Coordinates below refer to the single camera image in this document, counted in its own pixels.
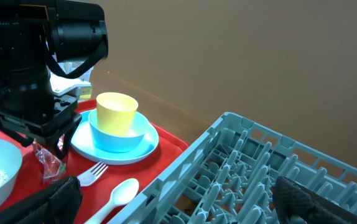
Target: blue bowl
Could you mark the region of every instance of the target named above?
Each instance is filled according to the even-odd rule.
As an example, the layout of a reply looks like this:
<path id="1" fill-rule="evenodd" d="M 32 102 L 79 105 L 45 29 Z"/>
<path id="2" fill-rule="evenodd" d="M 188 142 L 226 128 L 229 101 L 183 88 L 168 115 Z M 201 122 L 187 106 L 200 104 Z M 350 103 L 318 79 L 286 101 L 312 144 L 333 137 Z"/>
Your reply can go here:
<path id="1" fill-rule="evenodd" d="M 144 115 L 136 112 L 127 136 L 122 137 L 105 133 L 97 128 L 97 109 L 90 111 L 88 120 L 94 145 L 108 152 L 129 152 L 135 149 L 151 125 Z"/>

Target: plastic spoon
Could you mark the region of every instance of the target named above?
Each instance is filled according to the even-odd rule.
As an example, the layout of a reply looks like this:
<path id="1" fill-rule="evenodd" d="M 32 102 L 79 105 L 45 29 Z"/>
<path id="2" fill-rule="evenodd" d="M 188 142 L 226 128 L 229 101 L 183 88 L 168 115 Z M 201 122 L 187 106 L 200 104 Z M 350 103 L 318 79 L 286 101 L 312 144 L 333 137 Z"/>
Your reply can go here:
<path id="1" fill-rule="evenodd" d="M 104 218 L 116 207 L 129 203 L 139 191 L 138 180 L 131 178 L 121 182 L 112 192 L 109 202 L 94 214 L 85 224 L 101 223 Z"/>

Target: light blue dish rack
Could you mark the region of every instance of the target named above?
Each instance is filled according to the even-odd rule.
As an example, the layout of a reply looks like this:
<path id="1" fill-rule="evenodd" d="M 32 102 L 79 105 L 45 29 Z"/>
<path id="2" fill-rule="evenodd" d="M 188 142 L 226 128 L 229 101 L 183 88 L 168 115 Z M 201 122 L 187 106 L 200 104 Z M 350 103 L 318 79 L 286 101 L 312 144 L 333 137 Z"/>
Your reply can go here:
<path id="1" fill-rule="evenodd" d="M 260 140 L 253 133 L 262 133 Z M 267 142 L 273 137 L 275 145 Z M 294 152 L 315 158 L 308 165 Z M 343 172 L 328 175 L 318 164 Z M 279 175 L 357 215 L 357 168 L 234 113 L 225 113 L 126 205 L 113 224 L 278 223 L 272 192 Z"/>

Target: plastic bag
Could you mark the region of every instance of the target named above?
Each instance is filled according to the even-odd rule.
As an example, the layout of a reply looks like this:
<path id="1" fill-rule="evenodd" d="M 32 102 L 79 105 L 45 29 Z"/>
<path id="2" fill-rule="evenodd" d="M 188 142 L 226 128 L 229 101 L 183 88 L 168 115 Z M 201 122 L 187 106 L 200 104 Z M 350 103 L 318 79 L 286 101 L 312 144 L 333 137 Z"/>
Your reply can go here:
<path id="1" fill-rule="evenodd" d="M 60 138 L 57 146 L 62 148 L 63 137 Z M 43 164 L 43 184 L 52 184 L 60 180 L 65 174 L 65 164 L 55 155 L 42 147 L 38 142 L 32 144 L 36 158 Z"/>

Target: plastic fork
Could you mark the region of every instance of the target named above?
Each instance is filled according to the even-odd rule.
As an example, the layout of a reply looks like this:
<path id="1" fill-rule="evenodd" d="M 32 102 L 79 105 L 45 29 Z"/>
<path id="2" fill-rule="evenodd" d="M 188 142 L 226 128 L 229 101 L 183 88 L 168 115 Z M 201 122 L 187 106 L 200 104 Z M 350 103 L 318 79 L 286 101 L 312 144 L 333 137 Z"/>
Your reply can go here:
<path id="1" fill-rule="evenodd" d="M 87 187 L 94 182 L 107 170 L 108 166 L 99 161 L 97 164 L 78 176 L 80 187 Z"/>

